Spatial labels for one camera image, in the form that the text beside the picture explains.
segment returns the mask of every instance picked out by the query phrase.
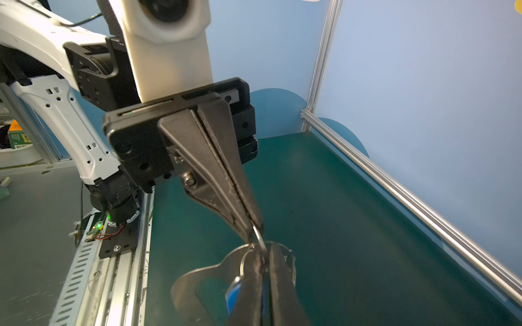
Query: red wire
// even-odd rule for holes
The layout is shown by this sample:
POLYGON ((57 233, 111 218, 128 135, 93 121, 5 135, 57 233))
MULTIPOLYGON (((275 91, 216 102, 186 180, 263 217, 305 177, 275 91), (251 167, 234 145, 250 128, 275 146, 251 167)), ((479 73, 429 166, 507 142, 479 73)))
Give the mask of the red wire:
POLYGON ((123 229, 124 226, 125 226, 125 223, 122 224, 122 226, 120 226, 120 229, 119 229, 116 233, 98 234, 95 238, 98 239, 98 240, 109 239, 109 238, 112 237, 113 235, 116 235, 116 234, 120 233, 120 231, 123 229))

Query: green table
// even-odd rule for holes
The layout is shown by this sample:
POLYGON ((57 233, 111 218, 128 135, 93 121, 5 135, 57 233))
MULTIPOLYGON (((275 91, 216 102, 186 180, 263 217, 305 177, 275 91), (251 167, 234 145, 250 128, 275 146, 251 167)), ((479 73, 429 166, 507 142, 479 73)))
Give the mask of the green table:
MULTIPOLYGON (((264 238, 295 252, 297 292, 314 325, 522 324, 310 132, 260 140, 244 167, 264 238)), ((183 325, 174 281, 242 243, 177 182, 156 188, 153 216, 145 325, 183 325)), ((224 286, 201 290, 219 324, 224 286)))

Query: gray floor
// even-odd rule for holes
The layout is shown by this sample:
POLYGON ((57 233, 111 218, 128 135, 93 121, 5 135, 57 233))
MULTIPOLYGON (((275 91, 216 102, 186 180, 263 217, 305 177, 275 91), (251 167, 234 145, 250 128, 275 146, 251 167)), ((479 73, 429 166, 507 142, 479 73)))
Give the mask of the gray floor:
POLYGON ((0 200, 0 325, 48 325, 76 250, 67 234, 80 218, 80 178, 74 166, 11 178, 0 200))

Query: green mat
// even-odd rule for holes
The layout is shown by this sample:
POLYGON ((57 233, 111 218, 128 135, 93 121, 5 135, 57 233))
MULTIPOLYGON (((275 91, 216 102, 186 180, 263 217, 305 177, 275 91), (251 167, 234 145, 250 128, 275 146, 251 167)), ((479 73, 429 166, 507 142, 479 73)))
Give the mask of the green mat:
MULTIPOLYGON (((260 140, 244 167, 264 238, 295 252, 296 288, 314 325, 522 324, 310 132, 260 140)), ((158 186, 145 325, 183 325, 174 281, 241 244, 178 182, 158 186)), ((223 293, 201 296, 223 324, 223 293)))

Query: blue wall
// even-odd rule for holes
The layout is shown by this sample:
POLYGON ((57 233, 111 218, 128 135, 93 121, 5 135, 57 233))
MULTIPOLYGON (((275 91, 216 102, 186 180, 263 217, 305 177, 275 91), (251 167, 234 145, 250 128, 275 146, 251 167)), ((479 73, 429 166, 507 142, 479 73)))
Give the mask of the blue wall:
MULTIPOLYGON (((97 12, 95 0, 49 0, 51 10, 72 21, 97 12)), ((299 132, 323 32, 328 1, 210 0, 207 42, 214 81, 241 77, 250 85, 257 137, 299 132)), ((84 25, 109 34, 103 18, 84 25)), ((101 132, 103 113, 82 102, 101 132)))
POLYGON ((316 114, 522 276, 513 0, 345 1, 316 114))

